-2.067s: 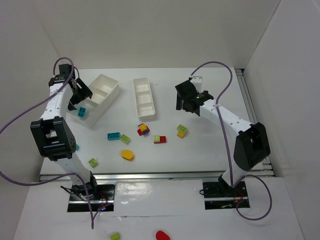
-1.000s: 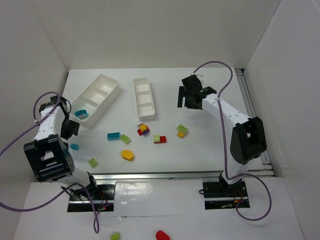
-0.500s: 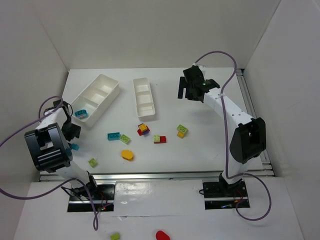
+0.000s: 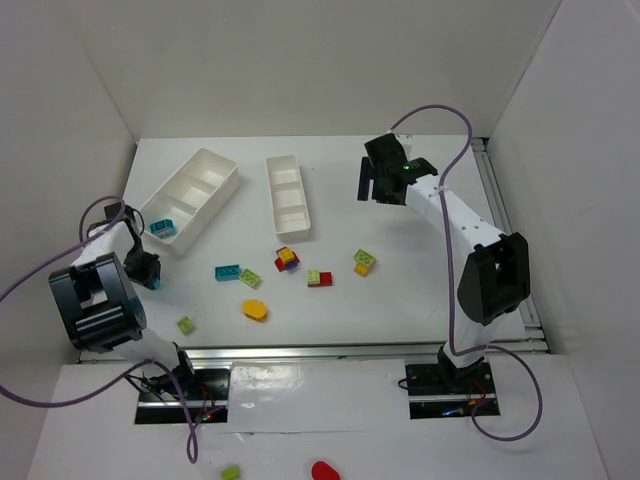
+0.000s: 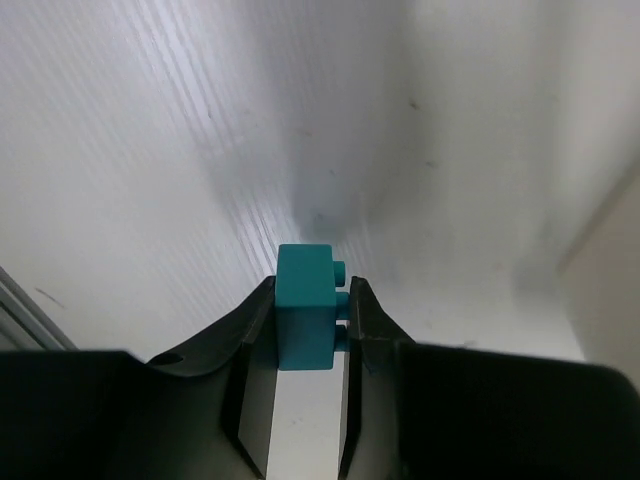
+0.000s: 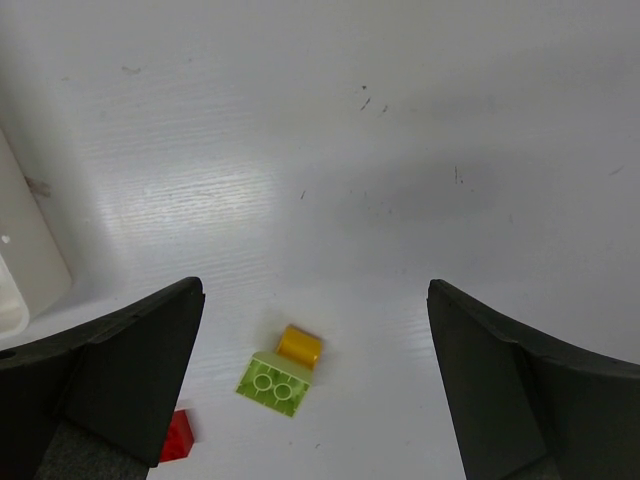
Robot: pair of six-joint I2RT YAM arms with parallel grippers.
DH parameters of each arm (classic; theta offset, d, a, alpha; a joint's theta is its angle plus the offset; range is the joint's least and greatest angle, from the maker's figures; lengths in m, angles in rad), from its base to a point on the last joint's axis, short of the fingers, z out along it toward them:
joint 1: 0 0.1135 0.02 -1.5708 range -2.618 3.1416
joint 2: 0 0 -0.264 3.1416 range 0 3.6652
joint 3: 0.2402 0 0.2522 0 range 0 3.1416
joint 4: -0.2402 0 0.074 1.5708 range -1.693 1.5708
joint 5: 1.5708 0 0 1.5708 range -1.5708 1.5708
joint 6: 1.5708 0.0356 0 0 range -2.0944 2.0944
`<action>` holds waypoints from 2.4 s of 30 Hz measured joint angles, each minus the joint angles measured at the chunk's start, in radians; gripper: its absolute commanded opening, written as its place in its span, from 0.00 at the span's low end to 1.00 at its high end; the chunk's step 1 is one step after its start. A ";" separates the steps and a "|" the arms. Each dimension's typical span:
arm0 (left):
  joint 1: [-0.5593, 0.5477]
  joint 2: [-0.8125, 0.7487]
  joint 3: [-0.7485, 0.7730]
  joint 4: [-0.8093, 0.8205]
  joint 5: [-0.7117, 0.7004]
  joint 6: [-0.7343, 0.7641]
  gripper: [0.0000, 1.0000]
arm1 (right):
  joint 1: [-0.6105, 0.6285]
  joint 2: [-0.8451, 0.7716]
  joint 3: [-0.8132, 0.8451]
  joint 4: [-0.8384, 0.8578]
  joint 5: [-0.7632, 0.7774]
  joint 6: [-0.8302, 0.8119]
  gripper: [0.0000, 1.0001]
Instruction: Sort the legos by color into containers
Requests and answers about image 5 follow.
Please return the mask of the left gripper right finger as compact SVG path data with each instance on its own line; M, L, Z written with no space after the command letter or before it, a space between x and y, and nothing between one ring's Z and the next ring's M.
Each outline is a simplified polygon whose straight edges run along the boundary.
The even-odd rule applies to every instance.
M398 475L396 346L413 340L362 277L351 279L348 313L338 473Z

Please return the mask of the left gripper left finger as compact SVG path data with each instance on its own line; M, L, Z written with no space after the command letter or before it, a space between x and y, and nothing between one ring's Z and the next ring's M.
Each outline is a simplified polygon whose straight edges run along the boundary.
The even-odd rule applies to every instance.
M277 380L275 279L149 367L166 385L162 418L175 427L166 459L184 475L264 475Z

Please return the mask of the small teal lego brick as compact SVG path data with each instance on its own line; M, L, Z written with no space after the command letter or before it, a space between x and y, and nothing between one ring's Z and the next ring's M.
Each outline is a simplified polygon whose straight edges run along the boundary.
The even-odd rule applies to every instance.
M279 369L330 370L337 322L348 318L346 265L326 244L283 244L278 250L275 314Z

